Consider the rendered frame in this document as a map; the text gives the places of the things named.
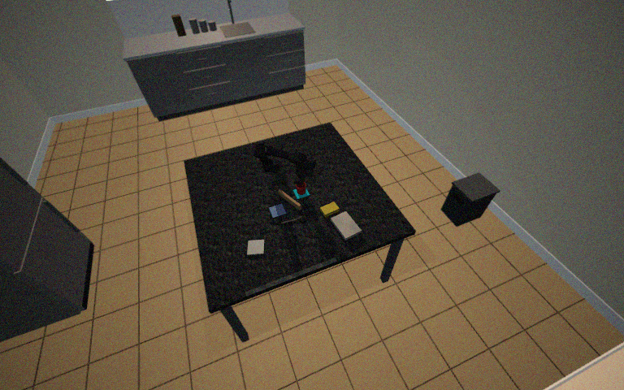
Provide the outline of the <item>yellow rectangular block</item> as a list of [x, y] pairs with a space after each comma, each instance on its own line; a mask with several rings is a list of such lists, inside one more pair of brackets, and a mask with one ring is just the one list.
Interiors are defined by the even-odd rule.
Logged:
[[320, 211], [322, 212], [322, 214], [324, 215], [324, 217], [326, 218], [329, 215], [333, 215], [336, 212], [340, 211], [340, 208], [337, 206], [337, 204], [335, 202], [329, 203], [325, 206], [320, 207]]

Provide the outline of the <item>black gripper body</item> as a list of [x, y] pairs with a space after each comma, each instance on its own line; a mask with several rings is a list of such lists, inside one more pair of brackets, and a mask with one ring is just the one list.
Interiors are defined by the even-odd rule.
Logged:
[[304, 183], [304, 179], [303, 179], [303, 175], [305, 172], [305, 168], [297, 168], [296, 167], [296, 175], [297, 177], [295, 177], [294, 179], [294, 184], [303, 184]]

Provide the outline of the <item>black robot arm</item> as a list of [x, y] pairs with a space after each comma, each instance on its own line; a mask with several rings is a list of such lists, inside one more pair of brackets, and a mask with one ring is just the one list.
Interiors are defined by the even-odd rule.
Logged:
[[[266, 153], [265, 153], [265, 147]], [[279, 158], [284, 158], [289, 160], [291, 163], [294, 163], [297, 168], [305, 168], [304, 177], [309, 176], [312, 177], [314, 174], [313, 169], [315, 169], [316, 160], [307, 159], [307, 156], [301, 152], [293, 152], [289, 153], [280, 149], [275, 149], [272, 146], [266, 146], [264, 144], [257, 144], [255, 146], [255, 150], [253, 155], [256, 158], [260, 158], [262, 161], [262, 168], [266, 172], [273, 171], [275, 174], [280, 170], [280, 166], [278, 164], [274, 164], [273, 160], [268, 158], [268, 155], [273, 155]]]

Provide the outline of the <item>tan wooden bar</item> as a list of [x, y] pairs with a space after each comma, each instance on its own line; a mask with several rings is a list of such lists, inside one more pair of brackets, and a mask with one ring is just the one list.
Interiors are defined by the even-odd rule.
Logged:
[[288, 194], [286, 194], [285, 192], [283, 192], [281, 189], [278, 190], [279, 195], [285, 199], [287, 202], [289, 202], [290, 204], [292, 204], [293, 206], [295, 206], [298, 210], [301, 210], [301, 204], [299, 204], [297, 201], [295, 201], [294, 199], [292, 199]]

